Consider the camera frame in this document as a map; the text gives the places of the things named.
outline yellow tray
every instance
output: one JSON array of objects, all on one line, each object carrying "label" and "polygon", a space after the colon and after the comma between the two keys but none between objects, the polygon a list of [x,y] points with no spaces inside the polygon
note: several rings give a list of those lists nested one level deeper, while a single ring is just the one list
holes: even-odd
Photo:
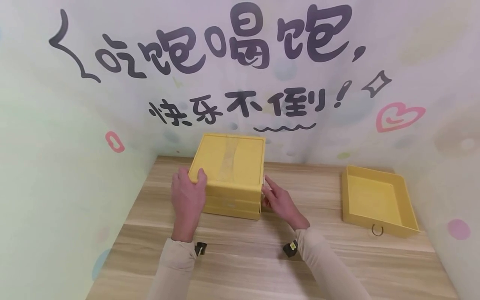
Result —
[{"label": "yellow tray", "polygon": [[347,166],[342,174],[343,221],[375,235],[409,237],[419,227],[402,176]]}]

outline pink dot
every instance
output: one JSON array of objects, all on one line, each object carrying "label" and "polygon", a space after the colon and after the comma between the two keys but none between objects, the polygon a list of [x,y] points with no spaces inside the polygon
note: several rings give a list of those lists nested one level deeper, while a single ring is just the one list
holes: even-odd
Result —
[{"label": "pink dot", "polygon": [[110,227],[103,226],[96,235],[97,244],[105,242],[108,238],[109,233],[110,233]]},{"label": "pink dot", "polygon": [[[119,145],[118,147],[115,146],[115,143],[113,143],[112,138],[115,142],[117,142],[117,144]],[[107,134],[105,134],[105,139],[107,140],[108,145],[114,152],[122,153],[125,150],[125,146],[122,144],[119,136],[115,132],[113,131],[107,132]]]},{"label": "pink dot", "polygon": [[470,237],[470,227],[464,220],[453,219],[448,222],[448,232],[457,240],[466,240]]}]

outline yellow plastic box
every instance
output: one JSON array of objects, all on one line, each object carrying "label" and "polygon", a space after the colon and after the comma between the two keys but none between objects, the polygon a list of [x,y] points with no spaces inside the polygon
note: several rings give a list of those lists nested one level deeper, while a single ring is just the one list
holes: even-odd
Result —
[{"label": "yellow plastic box", "polygon": [[347,166],[342,174],[343,221],[406,238],[419,232],[402,176]]},{"label": "yellow plastic box", "polygon": [[189,171],[194,183],[198,169],[207,174],[203,212],[258,220],[264,153],[264,137],[204,134]]}]

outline drawer handle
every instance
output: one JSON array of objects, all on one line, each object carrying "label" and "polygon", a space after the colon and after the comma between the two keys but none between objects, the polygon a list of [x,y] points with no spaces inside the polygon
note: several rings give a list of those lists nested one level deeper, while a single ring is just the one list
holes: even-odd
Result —
[{"label": "drawer handle", "polygon": [[382,226],[382,233],[380,234],[376,234],[375,231],[373,231],[373,228],[375,227],[375,224],[372,225],[372,233],[373,235],[379,237],[379,236],[382,236],[384,234],[384,227]]}]

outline wooden tabletop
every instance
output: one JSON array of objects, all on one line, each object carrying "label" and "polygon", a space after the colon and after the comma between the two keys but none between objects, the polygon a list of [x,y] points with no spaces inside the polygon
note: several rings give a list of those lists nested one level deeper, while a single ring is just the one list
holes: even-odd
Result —
[{"label": "wooden tabletop", "polygon": [[[141,300],[155,274],[174,214],[171,176],[191,158],[159,156],[105,261],[88,300]],[[373,299],[457,299],[430,241],[371,231],[341,220],[342,167],[265,163],[265,172],[288,190],[299,210],[320,229]],[[323,299],[300,255],[282,246],[293,231],[271,211],[259,221],[203,214],[195,241],[208,244],[198,257],[188,299]]]}]

